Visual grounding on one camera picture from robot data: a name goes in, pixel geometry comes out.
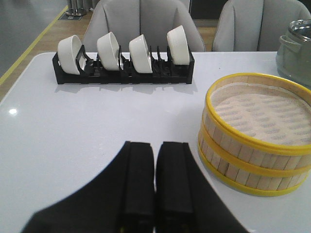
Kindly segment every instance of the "ceramic bowl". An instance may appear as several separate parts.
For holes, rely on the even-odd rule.
[[[81,40],[76,35],[63,39],[58,43],[57,54],[59,63],[66,73],[80,75],[75,59],[81,46]],[[79,65],[81,69],[84,69],[86,66],[84,56],[80,58]]]
[[[102,65],[106,70],[119,70],[119,44],[112,32],[97,40],[97,51]]]
[[[144,35],[140,35],[129,43],[131,59],[138,73],[152,73],[151,57]]]
[[[175,65],[189,65],[190,56],[186,34],[182,25],[167,33],[167,41]]]

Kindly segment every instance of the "steamer basket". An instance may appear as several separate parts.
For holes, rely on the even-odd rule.
[[[260,196],[298,188],[311,169],[311,91],[276,76],[240,73],[208,90],[201,158],[223,181]]]

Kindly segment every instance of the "gray chair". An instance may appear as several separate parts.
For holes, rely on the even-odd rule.
[[[191,1],[192,0],[180,0],[186,8],[188,8],[188,11],[190,12],[190,8],[191,8]]]
[[[86,51],[97,51],[98,38],[113,32],[122,51],[129,42],[144,34],[153,51],[166,51],[166,34],[183,25],[191,51],[205,51],[203,40],[185,5],[178,0],[101,0],[83,39]]]
[[[297,0],[229,0],[212,51],[276,51],[289,24],[309,18],[310,12]]]

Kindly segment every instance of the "bowl rack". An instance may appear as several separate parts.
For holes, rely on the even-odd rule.
[[[85,51],[84,45],[81,46],[77,56],[76,64],[80,75],[68,74],[63,71],[60,66],[58,54],[56,53],[52,59],[53,67],[58,84],[64,83],[192,83],[192,75],[194,68],[194,58],[189,49],[190,63],[189,65],[175,65],[171,56],[170,48],[167,46],[167,61],[161,58],[159,46],[157,46],[157,59],[152,56],[151,46],[149,49],[152,65],[152,73],[136,72],[132,59],[126,59],[122,55],[121,46],[118,54],[118,71],[106,70],[97,54],[97,59],[90,59]],[[86,58],[86,66],[81,69],[79,60],[82,55]]]

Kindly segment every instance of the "metal stand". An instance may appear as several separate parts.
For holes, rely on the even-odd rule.
[[[70,0],[72,8],[66,11],[67,16],[84,16],[86,10],[84,8],[78,8],[77,0]]]

